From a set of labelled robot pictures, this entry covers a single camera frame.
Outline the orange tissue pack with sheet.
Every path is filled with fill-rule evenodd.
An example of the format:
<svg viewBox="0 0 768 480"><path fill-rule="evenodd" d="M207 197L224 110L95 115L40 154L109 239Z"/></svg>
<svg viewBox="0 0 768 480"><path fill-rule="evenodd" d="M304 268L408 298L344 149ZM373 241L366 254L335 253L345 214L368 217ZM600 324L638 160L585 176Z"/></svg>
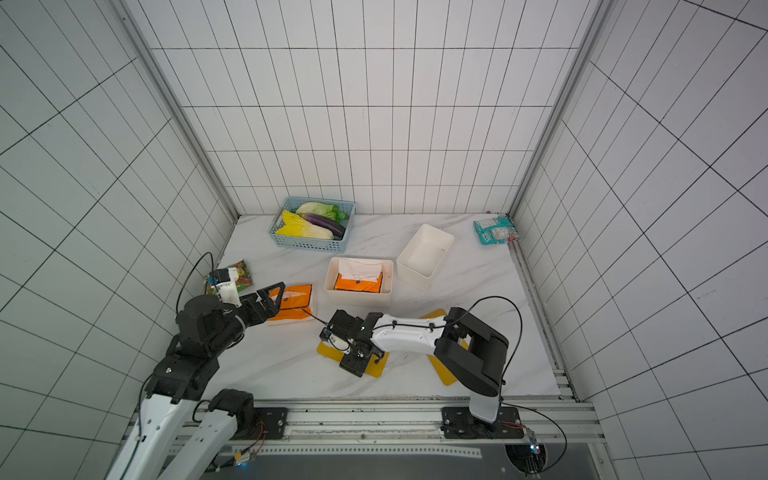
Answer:
<svg viewBox="0 0 768 480"><path fill-rule="evenodd" d="M337 291L380 293L383 264L378 261L341 258L333 288Z"/></svg>

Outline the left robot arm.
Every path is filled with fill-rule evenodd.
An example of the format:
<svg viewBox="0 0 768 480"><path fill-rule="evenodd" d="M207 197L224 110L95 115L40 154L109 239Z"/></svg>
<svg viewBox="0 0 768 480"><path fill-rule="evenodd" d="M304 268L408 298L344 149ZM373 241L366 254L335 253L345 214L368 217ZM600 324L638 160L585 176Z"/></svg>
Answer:
<svg viewBox="0 0 768 480"><path fill-rule="evenodd" d="M287 409L260 408L251 393L223 389L203 396L219 358L280 311L282 282L241 296L233 283L216 295L189 300L177 314L179 333L139 394L136 423L117 454L110 479L198 479L218 469L215 459L232 440L250 448L284 437Z"/></svg>

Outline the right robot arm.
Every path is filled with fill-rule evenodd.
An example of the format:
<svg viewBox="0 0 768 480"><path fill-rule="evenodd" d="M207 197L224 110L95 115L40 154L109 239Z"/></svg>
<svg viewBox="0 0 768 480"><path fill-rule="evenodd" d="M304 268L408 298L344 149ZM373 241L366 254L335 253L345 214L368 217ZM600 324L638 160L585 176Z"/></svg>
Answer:
<svg viewBox="0 0 768 480"><path fill-rule="evenodd" d="M381 312L364 318L338 310L323 323L318 352L356 376L378 378L392 352L424 354L441 381L469 390L466 407L444 407L441 430L447 439L521 439L526 428L515 407L502 405L504 375L511 356L507 338L474 316L453 307L434 317L402 319Z"/></svg>

